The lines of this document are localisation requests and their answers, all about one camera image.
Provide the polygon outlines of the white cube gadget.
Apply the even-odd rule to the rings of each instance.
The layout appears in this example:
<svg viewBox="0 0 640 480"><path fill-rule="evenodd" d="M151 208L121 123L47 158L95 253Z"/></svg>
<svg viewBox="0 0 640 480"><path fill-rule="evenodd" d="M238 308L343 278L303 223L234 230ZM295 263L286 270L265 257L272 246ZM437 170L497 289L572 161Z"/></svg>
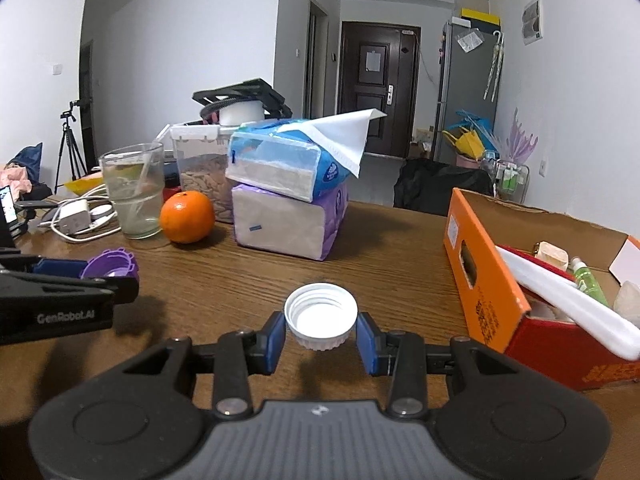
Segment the white cube gadget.
<svg viewBox="0 0 640 480"><path fill-rule="evenodd" d="M548 242L539 242L535 245L534 257L561 271L566 271L570 263L566 250Z"/></svg>

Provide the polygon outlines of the grey refrigerator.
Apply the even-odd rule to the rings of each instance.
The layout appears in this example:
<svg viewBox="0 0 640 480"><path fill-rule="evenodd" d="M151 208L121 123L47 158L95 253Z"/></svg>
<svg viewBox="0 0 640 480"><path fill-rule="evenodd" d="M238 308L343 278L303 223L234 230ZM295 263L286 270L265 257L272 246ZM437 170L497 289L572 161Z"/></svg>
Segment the grey refrigerator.
<svg viewBox="0 0 640 480"><path fill-rule="evenodd" d="M442 132L460 122L459 112L480 116L491 124L495 120L497 98L491 99L492 90L487 98L484 94L497 40L496 35L464 26L456 18L450 18L442 28L433 154L436 162L456 162L454 147Z"/></svg>

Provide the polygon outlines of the purple bottle cap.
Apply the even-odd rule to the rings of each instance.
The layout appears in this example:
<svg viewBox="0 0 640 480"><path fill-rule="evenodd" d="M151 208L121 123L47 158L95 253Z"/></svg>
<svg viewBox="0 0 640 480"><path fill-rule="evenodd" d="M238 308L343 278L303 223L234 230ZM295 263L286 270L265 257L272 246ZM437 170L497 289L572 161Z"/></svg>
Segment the purple bottle cap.
<svg viewBox="0 0 640 480"><path fill-rule="evenodd" d="M81 278L139 278L136 257L125 248L105 249L90 259L80 274Z"/></svg>

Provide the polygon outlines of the orange fruit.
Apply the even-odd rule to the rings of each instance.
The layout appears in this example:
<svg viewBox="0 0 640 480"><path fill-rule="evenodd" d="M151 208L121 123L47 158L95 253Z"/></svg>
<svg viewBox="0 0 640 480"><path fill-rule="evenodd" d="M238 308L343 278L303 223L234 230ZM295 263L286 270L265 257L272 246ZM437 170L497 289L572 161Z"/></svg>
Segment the orange fruit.
<svg viewBox="0 0 640 480"><path fill-rule="evenodd" d="M160 227L171 243L197 243L209 236L215 222L212 202L198 191L177 193L160 210Z"/></svg>

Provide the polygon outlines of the orange cardboard box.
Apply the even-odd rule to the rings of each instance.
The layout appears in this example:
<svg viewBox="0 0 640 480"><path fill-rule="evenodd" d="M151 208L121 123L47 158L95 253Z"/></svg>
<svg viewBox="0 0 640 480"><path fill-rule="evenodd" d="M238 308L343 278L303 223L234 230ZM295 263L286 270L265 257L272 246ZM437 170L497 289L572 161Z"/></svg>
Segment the orange cardboard box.
<svg viewBox="0 0 640 480"><path fill-rule="evenodd" d="M546 243L585 263L604 304L535 257ZM638 284L638 238L454 190L444 246L472 338L576 390L638 379L639 326L613 309Z"/></svg>

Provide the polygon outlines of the purple tissue pack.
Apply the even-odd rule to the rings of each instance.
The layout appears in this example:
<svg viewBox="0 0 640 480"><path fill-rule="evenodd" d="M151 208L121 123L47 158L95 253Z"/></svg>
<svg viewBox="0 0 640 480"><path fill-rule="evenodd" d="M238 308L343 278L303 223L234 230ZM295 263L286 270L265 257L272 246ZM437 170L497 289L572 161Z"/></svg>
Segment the purple tissue pack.
<svg viewBox="0 0 640 480"><path fill-rule="evenodd" d="M312 203L239 184L232 190L233 231L244 247L322 261L331 251L348 206L340 184Z"/></svg>

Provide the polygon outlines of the metal trolley rack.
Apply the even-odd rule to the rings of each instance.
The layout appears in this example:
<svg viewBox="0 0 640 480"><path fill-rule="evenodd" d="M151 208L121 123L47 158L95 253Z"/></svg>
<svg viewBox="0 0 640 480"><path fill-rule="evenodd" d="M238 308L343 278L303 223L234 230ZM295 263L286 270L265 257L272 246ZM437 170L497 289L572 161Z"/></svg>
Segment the metal trolley rack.
<svg viewBox="0 0 640 480"><path fill-rule="evenodd" d="M495 193L500 200L522 204L529 182L529 168L507 160L496 163Z"/></svg>

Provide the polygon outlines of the clear food container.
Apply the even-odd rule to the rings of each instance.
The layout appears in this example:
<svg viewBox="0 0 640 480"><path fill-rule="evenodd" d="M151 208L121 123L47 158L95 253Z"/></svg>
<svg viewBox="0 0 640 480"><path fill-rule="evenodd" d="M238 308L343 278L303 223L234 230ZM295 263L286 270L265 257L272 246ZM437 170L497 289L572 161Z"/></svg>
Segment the clear food container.
<svg viewBox="0 0 640 480"><path fill-rule="evenodd" d="M233 222L232 190L238 184L226 175L231 136L236 127L178 124L168 130L183 191L203 193L212 202L216 220Z"/></svg>

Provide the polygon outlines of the clear drinking glass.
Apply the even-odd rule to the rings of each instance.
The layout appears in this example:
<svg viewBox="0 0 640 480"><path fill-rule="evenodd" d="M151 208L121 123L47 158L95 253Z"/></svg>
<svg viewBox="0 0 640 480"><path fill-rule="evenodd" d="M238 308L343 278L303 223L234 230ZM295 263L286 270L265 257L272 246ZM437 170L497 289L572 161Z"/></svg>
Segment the clear drinking glass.
<svg viewBox="0 0 640 480"><path fill-rule="evenodd" d="M140 143L107 152L100 157L100 168L124 235L144 240L158 234L165 188L163 144Z"/></svg>

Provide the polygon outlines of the dark brown entrance door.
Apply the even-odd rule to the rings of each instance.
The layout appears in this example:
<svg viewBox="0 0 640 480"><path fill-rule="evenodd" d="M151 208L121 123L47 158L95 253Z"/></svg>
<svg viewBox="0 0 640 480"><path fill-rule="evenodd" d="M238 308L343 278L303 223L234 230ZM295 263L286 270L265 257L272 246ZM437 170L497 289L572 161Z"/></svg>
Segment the dark brown entrance door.
<svg viewBox="0 0 640 480"><path fill-rule="evenodd" d="M419 80L419 27L344 22L338 73L339 113L376 108L368 154L404 158L412 138Z"/></svg>

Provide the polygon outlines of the white bottle cap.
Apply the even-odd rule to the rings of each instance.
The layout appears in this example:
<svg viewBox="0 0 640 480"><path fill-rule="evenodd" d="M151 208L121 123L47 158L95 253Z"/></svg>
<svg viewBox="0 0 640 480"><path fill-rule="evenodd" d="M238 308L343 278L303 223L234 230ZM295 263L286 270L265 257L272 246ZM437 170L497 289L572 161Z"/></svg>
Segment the white bottle cap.
<svg viewBox="0 0 640 480"><path fill-rule="evenodd" d="M330 283L299 287L283 306L288 329L302 347L312 351L329 351L344 344L358 312L355 297Z"/></svg>

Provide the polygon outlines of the green small bottle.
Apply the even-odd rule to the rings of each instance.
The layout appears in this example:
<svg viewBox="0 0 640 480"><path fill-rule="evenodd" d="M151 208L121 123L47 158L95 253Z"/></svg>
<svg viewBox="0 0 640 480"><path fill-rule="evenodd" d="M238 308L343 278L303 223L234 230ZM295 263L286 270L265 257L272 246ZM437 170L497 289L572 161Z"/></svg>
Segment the green small bottle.
<svg viewBox="0 0 640 480"><path fill-rule="evenodd" d="M568 267L574 275L577 288L592 299L599 301L600 304L608 307L608 300L606 300L601 285L582 259L574 257L570 260L570 265Z"/></svg>

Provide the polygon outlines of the blue tissue pack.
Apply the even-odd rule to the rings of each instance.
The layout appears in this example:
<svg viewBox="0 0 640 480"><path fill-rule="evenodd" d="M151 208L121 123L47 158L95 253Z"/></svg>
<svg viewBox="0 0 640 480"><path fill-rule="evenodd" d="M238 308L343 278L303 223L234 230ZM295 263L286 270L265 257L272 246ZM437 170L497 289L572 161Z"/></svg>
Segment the blue tissue pack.
<svg viewBox="0 0 640 480"><path fill-rule="evenodd" d="M358 177L376 108L318 119L248 122L232 133L228 179L311 203Z"/></svg>

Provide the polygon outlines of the white red lint brush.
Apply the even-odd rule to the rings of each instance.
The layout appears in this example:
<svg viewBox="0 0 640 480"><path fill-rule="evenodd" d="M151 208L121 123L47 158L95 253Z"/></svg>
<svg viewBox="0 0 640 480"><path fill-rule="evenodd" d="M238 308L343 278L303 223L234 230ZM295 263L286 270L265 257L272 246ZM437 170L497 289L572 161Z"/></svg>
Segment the white red lint brush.
<svg viewBox="0 0 640 480"><path fill-rule="evenodd" d="M638 361L640 332L637 326L581 292L559 274L502 247L496 249L518 284L562 311L614 356Z"/></svg>

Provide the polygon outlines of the yellow bag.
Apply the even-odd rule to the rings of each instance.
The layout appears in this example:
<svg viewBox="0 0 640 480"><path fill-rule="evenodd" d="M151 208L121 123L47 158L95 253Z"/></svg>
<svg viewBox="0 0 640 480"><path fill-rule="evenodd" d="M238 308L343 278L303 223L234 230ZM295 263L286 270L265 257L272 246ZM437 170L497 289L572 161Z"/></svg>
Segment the yellow bag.
<svg viewBox="0 0 640 480"><path fill-rule="evenodd" d="M448 130L442 132L445 140L462 156L480 160L485 153L485 147L475 130L462 128L460 136L455 136Z"/></svg>

